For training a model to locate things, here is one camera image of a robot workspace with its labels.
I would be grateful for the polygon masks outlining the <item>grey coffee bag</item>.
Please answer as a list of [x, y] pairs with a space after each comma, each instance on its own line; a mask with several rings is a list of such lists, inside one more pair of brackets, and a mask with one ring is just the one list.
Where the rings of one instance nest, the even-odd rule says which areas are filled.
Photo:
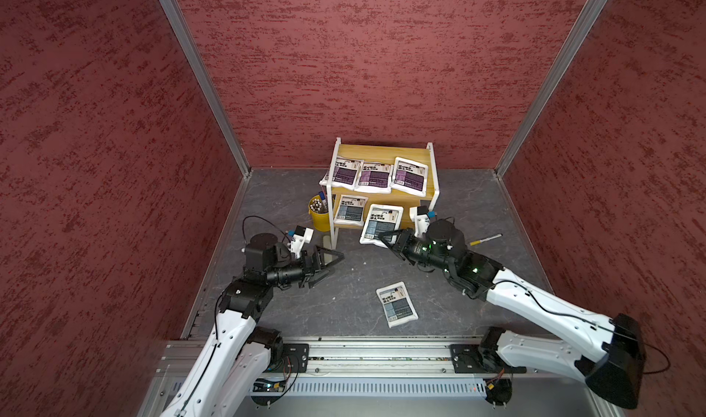
[[365, 221], [365, 209], [368, 203], [366, 196], [342, 195], [334, 216], [337, 226], [362, 227]]
[[390, 328], [419, 319], [404, 282], [378, 288], [376, 295], [382, 304], [384, 317]]
[[360, 244], [385, 248], [386, 245], [380, 239], [380, 235], [397, 231], [400, 228], [403, 214], [404, 209], [399, 206], [371, 204], [360, 235]]

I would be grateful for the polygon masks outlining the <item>purple coffee bag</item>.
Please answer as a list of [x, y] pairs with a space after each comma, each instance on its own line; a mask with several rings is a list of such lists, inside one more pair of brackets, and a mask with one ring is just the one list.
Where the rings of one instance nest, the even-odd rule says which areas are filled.
[[393, 165], [363, 163], [354, 190], [366, 194], [389, 195], [392, 192]]
[[333, 180], [329, 179], [329, 174], [326, 174], [319, 182], [321, 186], [329, 186], [331, 181], [332, 187], [344, 188], [354, 191], [360, 179], [364, 161], [352, 160], [343, 157], [337, 157], [335, 160]]
[[410, 159], [396, 157], [393, 165], [391, 189], [412, 196], [426, 196], [428, 165]]

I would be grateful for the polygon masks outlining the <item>grey coffee bag bottom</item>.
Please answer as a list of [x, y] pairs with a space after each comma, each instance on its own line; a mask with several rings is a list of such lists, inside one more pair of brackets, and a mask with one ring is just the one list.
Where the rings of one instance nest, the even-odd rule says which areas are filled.
[[376, 295], [382, 304], [384, 317], [390, 328], [419, 319], [404, 282], [378, 288]]

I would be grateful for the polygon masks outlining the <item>wooden two-tier shelf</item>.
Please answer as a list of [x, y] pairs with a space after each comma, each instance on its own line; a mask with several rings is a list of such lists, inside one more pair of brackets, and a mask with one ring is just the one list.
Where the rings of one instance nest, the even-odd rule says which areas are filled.
[[335, 215], [340, 205], [342, 195], [365, 196], [368, 198], [363, 220], [366, 220], [368, 209], [371, 204], [402, 207], [404, 209], [404, 215], [401, 218], [401, 226], [403, 228], [414, 227], [414, 222], [409, 216], [409, 209], [411, 209], [411, 207], [427, 205], [430, 210], [434, 210], [439, 201], [441, 186], [439, 185], [435, 148], [432, 142], [428, 142], [426, 148], [421, 149], [345, 144], [340, 138], [337, 138], [330, 161], [330, 166], [327, 171], [329, 175], [333, 174], [336, 166], [336, 159], [338, 157], [349, 160], [372, 161], [373, 163], [386, 164], [394, 164], [395, 159], [400, 157], [410, 161], [416, 161], [417, 163], [423, 163], [428, 166], [428, 183], [426, 186], [426, 194], [424, 196], [412, 196], [408, 193], [395, 189], [393, 189], [390, 194], [366, 194], [349, 191], [340, 187], [333, 188], [331, 185], [327, 185], [330, 242], [334, 249], [338, 247], [338, 237], [342, 229], [357, 229], [358, 231], [363, 230], [363, 228], [359, 226], [336, 224]]

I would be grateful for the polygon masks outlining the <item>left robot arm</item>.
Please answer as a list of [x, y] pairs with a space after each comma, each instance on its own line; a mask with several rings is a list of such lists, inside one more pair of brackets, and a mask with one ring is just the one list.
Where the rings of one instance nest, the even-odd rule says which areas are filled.
[[242, 275], [222, 292], [214, 325], [194, 366], [165, 416], [232, 416], [269, 369], [301, 373], [305, 362], [290, 356], [281, 333], [258, 322], [277, 289], [313, 288], [345, 256], [310, 243], [311, 229], [298, 227], [280, 240], [253, 236], [244, 248]]

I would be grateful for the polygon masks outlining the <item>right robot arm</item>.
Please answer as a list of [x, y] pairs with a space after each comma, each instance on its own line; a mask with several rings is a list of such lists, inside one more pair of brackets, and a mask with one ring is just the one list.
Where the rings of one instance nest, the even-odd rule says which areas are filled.
[[571, 378], [615, 406], [639, 403], [649, 345], [634, 318], [585, 310], [525, 281], [509, 268], [471, 251], [452, 222], [436, 220], [426, 230], [384, 231], [378, 240], [421, 270], [443, 273], [467, 299], [509, 310], [551, 335], [537, 338], [491, 327], [471, 352], [474, 367], [498, 376], [526, 368]]

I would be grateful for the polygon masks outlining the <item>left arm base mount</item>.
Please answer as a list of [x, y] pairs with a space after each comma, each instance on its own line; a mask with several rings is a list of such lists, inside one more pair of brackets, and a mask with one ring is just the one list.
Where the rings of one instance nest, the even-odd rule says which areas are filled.
[[247, 343], [241, 351], [248, 359], [263, 367], [264, 373], [303, 374], [307, 371], [310, 345], [307, 343], [277, 343], [268, 348], [262, 343]]

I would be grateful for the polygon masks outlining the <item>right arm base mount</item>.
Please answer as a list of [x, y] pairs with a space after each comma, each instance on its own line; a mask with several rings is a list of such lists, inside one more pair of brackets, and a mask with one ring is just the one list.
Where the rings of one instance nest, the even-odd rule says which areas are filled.
[[511, 367], [495, 352], [481, 345], [450, 345], [455, 374], [526, 374], [526, 367]]

